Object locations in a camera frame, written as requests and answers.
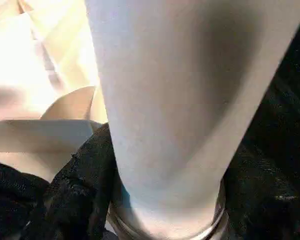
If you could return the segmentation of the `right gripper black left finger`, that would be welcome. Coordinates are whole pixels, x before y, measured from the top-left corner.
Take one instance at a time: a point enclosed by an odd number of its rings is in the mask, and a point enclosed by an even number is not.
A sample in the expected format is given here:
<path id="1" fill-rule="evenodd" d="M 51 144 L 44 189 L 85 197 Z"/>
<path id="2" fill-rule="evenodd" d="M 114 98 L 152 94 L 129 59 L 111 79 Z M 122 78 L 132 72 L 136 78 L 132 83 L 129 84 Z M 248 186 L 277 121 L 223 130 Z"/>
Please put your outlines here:
<path id="1" fill-rule="evenodd" d="M 106 218 L 117 165 L 107 123 L 57 173 L 31 214 L 31 240 L 117 240 Z"/>

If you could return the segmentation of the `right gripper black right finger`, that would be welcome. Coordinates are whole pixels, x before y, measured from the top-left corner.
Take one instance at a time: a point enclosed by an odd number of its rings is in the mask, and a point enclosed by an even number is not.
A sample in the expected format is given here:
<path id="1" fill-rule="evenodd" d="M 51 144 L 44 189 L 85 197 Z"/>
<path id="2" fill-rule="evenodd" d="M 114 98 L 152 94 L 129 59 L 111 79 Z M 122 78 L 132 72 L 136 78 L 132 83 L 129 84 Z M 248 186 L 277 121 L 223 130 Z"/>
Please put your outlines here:
<path id="1" fill-rule="evenodd" d="M 223 180 L 229 240 L 300 240 L 300 194 L 257 147 L 240 144 Z"/>

